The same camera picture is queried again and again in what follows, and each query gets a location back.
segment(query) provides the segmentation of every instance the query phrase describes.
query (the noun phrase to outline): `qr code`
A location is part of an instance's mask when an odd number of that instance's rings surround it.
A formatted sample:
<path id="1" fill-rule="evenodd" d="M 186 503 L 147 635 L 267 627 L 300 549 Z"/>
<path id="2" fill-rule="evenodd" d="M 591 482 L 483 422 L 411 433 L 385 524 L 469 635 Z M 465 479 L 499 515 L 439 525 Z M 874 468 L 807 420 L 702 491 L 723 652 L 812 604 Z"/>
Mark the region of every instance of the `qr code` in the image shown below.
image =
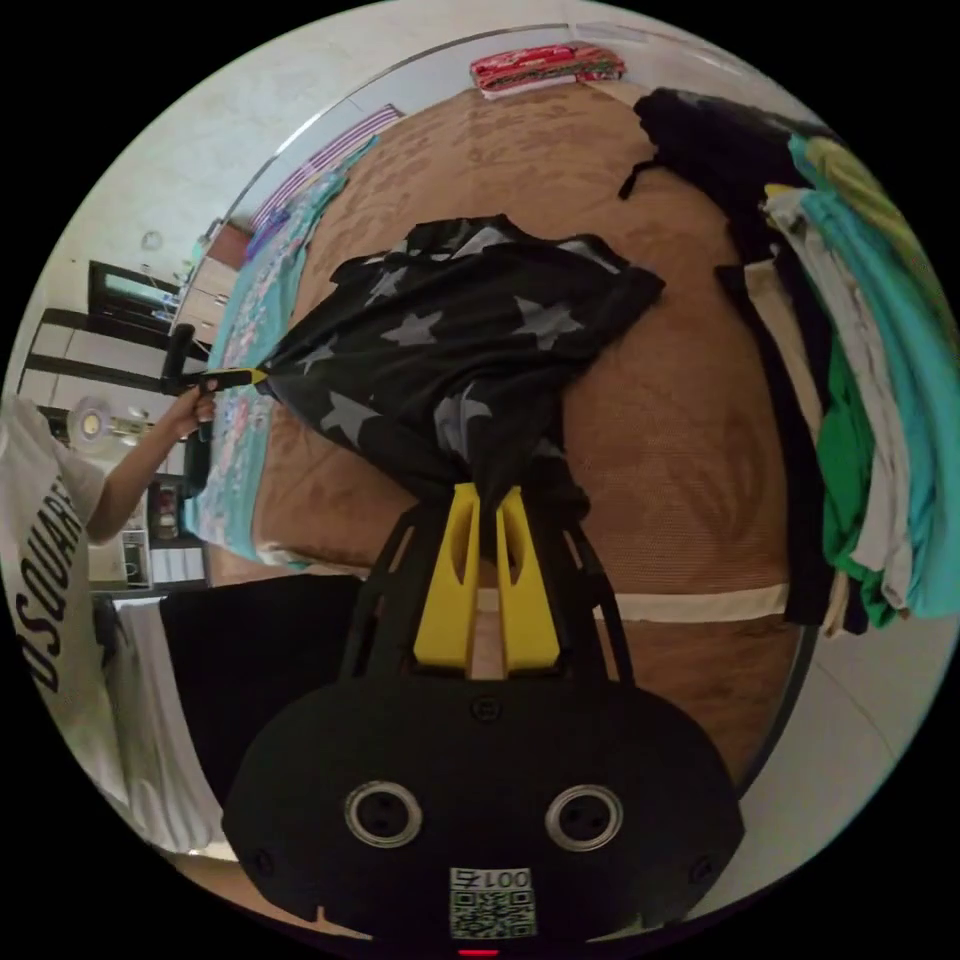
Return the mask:
<path id="1" fill-rule="evenodd" d="M 455 940 L 509 940 L 537 933 L 530 871 L 450 871 L 450 934 Z"/>
<path id="2" fill-rule="evenodd" d="M 450 897 L 454 940 L 509 940 L 537 932 L 532 890 L 454 891 Z"/>

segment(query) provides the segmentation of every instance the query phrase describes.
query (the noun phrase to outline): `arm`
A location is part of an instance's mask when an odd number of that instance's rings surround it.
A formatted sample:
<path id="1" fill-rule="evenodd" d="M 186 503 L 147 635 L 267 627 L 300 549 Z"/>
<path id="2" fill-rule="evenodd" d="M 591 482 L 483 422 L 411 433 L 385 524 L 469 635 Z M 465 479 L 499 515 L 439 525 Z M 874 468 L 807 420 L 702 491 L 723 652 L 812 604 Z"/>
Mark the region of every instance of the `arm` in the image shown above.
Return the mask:
<path id="1" fill-rule="evenodd" d="M 215 860 L 212 857 L 190 856 L 187 854 L 165 854 L 167 859 L 188 880 L 203 887 L 223 900 L 229 900 L 238 907 L 252 910 L 255 913 L 278 920 L 280 923 L 289 923 L 292 926 L 303 927 L 306 930 L 316 930 L 331 936 L 356 937 L 368 940 L 365 934 L 348 930 L 346 927 L 329 923 L 323 916 L 323 908 L 317 911 L 317 919 L 312 923 L 301 920 L 292 914 L 275 907 L 265 900 L 243 872 L 243 867 L 236 861 Z"/>
<path id="2" fill-rule="evenodd" d="M 198 387 L 177 397 L 157 424 L 107 477 L 100 500 L 87 523 L 87 533 L 94 543 L 106 543 L 123 529 L 177 441 L 212 417 L 213 398 L 201 396 Z"/>

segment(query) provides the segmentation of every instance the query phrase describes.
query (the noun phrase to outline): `white t-shirt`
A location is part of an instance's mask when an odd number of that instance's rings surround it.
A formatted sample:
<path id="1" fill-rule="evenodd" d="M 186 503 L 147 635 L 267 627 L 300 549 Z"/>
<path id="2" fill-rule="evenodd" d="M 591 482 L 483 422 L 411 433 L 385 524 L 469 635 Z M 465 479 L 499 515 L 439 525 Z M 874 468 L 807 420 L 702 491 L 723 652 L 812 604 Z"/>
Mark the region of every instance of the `white t-shirt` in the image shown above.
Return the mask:
<path id="1" fill-rule="evenodd" d="M 222 810 L 177 696 L 157 603 L 120 610 L 104 665 L 86 525 L 105 477 L 20 397 L 0 406 L 0 571 L 27 666 L 74 757 L 143 839 L 184 853 L 222 841 Z"/>

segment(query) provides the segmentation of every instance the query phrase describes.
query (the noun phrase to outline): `brown bedsheet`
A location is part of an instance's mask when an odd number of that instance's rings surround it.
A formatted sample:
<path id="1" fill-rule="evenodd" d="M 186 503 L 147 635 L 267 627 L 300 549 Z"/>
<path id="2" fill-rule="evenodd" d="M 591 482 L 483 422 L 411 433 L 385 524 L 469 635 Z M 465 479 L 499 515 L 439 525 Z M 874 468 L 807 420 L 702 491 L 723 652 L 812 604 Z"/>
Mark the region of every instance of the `brown bedsheet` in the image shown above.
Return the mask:
<path id="1" fill-rule="evenodd" d="M 784 583 L 776 425 L 754 343 L 713 276 L 735 259 L 724 218 L 662 170 L 620 201 L 624 177 L 652 152 L 626 103 L 579 85 L 492 103 L 470 91 L 409 117 L 357 164 L 320 222 L 291 323 L 330 293 L 338 264 L 393 246 L 423 221 L 503 212 L 543 237 L 598 234 L 666 281 L 661 301 L 565 401 L 569 459 L 592 501 L 585 529 L 615 589 Z M 277 410 L 253 524 L 262 556 L 365 568 L 410 502 Z M 258 575 L 255 565 L 247 573 Z M 478 642 L 495 623 L 481 615 Z M 642 685 L 699 720 L 738 776 L 780 702 L 798 631 L 776 616 L 627 626 Z"/>

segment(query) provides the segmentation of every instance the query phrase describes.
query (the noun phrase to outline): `hand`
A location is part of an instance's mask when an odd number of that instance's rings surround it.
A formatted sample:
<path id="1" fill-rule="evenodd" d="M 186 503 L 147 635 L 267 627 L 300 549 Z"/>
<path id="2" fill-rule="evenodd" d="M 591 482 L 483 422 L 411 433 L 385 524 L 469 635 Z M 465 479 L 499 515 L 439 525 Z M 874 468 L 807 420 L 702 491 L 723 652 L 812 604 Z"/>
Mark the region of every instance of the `hand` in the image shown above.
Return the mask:
<path id="1" fill-rule="evenodd" d="M 207 382 L 207 389 L 216 389 L 217 381 Z M 193 387 L 186 393 L 180 394 L 163 415 L 161 423 L 173 434 L 177 440 L 184 440 L 201 423 L 213 419 L 216 409 L 212 393 L 200 393 L 200 387 Z"/>

